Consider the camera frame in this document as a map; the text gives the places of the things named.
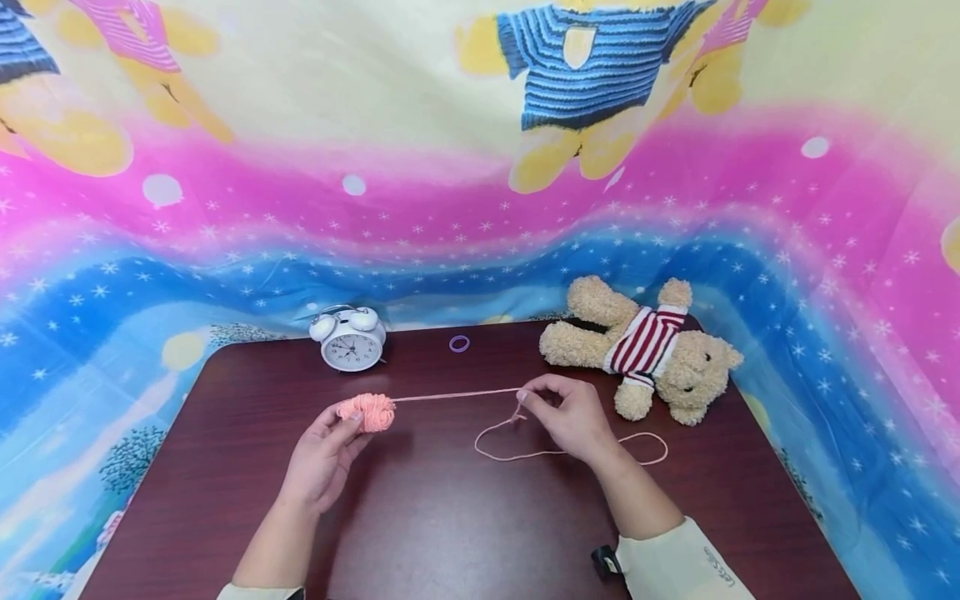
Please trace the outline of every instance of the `alarm clock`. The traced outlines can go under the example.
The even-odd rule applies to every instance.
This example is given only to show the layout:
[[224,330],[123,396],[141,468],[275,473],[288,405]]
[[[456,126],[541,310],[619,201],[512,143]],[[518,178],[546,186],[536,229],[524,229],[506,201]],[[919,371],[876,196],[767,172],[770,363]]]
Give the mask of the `alarm clock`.
[[327,365],[341,372],[358,372],[380,360],[387,327],[372,308],[335,304],[314,317],[310,339],[320,343]]

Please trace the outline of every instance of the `fabric backdrop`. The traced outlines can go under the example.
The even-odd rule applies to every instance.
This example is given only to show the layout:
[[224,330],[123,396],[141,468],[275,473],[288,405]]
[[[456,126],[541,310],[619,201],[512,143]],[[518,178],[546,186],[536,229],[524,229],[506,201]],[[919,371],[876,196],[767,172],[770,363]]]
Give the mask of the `fabric backdrop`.
[[0,597],[77,597],[217,348],[587,274],[691,281],[864,597],[957,594],[960,9],[702,8],[0,0]]

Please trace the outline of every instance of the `yarn ball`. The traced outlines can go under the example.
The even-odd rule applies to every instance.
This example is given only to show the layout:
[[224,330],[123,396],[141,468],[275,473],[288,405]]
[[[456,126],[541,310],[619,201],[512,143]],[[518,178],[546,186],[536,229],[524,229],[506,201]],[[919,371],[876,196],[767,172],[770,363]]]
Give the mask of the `yarn ball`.
[[394,402],[382,394],[361,394],[342,401],[337,406],[337,416],[349,419],[354,413],[363,413],[360,432],[376,433],[386,431],[393,424],[395,408]]

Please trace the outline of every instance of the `blue striped shirt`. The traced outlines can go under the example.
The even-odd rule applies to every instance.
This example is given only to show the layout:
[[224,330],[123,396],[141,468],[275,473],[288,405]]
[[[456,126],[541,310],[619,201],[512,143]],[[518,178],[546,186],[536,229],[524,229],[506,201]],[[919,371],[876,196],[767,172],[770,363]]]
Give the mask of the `blue striped shirt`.
[[[643,106],[660,66],[714,1],[688,0],[651,11],[576,12],[545,6],[498,14],[500,50],[510,78],[527,71],[521,128],[580,130]],[[576,69],[564,60],[564,38],[571,27],[596,31],[587,61]]]
[[0,0],[0,85],[33,73],[59,73],[53,57],[20,20],[18,0]]

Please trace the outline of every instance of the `dark brown table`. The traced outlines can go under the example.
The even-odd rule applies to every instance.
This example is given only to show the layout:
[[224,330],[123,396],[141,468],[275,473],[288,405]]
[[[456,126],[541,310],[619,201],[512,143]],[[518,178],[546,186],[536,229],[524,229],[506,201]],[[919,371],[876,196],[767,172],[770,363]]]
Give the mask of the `dark brown table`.
[[[543,323],[391,334],[387,365],[338,374],[309,340],[223,348],[204,367],[84,592],[84,600],[212,600],[229,580],[303,429],[361,392],[393,397],[522,385],[547,371],[587,379],[615,433],[653,431],[670,456],[650,472],[757,598],[857,597],[812,516],[732,386],[688,428],[656,401],[630,423],[613,412],[617,378],[549,368]],[[450,337],[467,334],[453,354]],[[324,517],[308,587],[334,600],[628,598],[602,583],[590,552],[615,545],[599,487],[567,456],[501,464],[473,451],[510,416],[512,395],[411,402],[378,436]],[[485,438],[500,455],[550,446],[527,421]],[[627,443],[640,460],[660,446]]]

